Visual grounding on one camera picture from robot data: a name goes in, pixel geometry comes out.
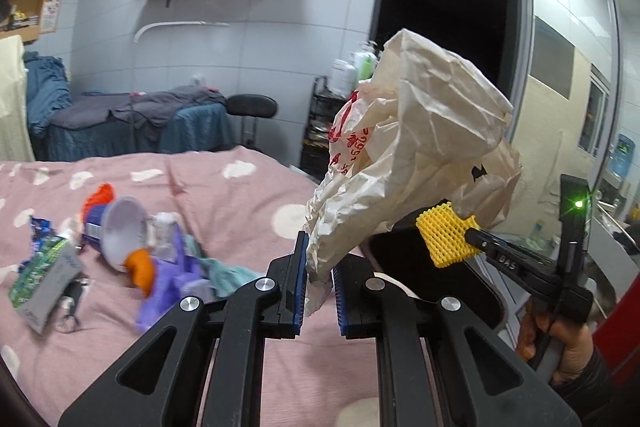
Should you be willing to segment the right hand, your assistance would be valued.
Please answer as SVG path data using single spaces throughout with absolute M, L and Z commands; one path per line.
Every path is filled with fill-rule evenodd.
M 536 300 L 529 298 L 522 317 L 516 353 L 525 362 L 536 355 L 535 339 L 540 332 L 548 333 L 552 343 L 559 343 L 561 358 L 549 379 L 555 386 L 574 381 L 587 367 L 593 355 L 593 340 L 587 324 L 578 324 L 565 317 L 556 319 L 540 311 Z

